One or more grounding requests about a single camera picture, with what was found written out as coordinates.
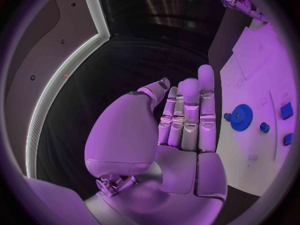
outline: white light strip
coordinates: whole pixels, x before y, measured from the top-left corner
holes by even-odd
[[[82,62],[84,62],[84,60],[86,60],[101,45],[102,43],[99,34],[93,36],[91,39],[89,39],[87,42],[81,45],[59,67],[59,69],[52,76],[52,78],[44,88],[41,96],[39,97],[30,120],[29,129],[27,133],[26,148],[25,148],[26,173],[29,178],[37,177],[36,159],[37,159],[37,151],[38,151],[38,142],[39,142],[40,134],[47,113],[55,97],[57,96],[61,88],[64,86],[66,81],[68,80],[65,77],[63,77],[63,74],[62,76],[59,76],[59,73],[62,72],[63,70],[69,69],[68,76],[70,77],[73,74],[73,72],[82,64]],[[61,84],[61,85],[59,87],[54,88],[53,85],[57,85],[57,84],[58,85]]]

